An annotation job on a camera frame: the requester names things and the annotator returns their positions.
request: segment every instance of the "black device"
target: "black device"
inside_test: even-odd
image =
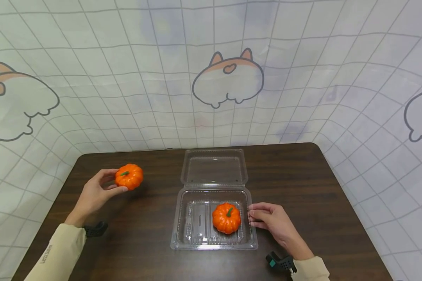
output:
[[[280,259],[278,255],[272,251],[266,256],[266,260],[268,265],[270,265],[270,267],[272,267],[273,269],[289,271],[291,272],[291,275],[297,272],[297,268],[294,265],[294,259],[290,255],[283,259]]]
[[[85,225],[83,228],[86,230],[86,237],[100,237],[107,230],[108,224],[106,222],[99,222],[95,227]]]

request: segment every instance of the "hand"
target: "hand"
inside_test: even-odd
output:
[[[83,187],[72,212],[64,222],[78,228],[82,227],[87,217],[99,210],[111,197],[126,192],[127,187],[118,187],[112,184],[103,188],[102,184],[115,178],[118,169],[101,169]]]
[[[249,221],[250,225],[268,230],[295,260],[314,257],[282,206],[264,202],[252,204],[249,206]]]

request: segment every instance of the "beige sleeve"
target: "beige sleeve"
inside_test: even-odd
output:
[[[294,260],[297,273],[292,275],[294,281],[329,281],[330,273],[320,257],[309,260]]]
[[[25,281],[67,281],[86,242],[84,228],[60,224]]]

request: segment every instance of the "wooden table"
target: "wooden table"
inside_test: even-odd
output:
[[[282,205],[312,251],[335,280],[391,280],[317,145],[243,148],[253,202]],[[265,256],[285,255],[265,230],[256,251],[172,250],[173,217],[184,150],[86,154],[78,159],[13,280],[23,280],[58,224],[99,169],[137,163],[145,174],[133,192],[117,196],[90,218],[109,223],[102,237],[88,239],[70,280],[286,280]]]

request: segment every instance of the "fabric wall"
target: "fabric wall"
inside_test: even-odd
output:
[[[0,280],[82,154],[291,142],[422,280],[422,0],[0,0]]]

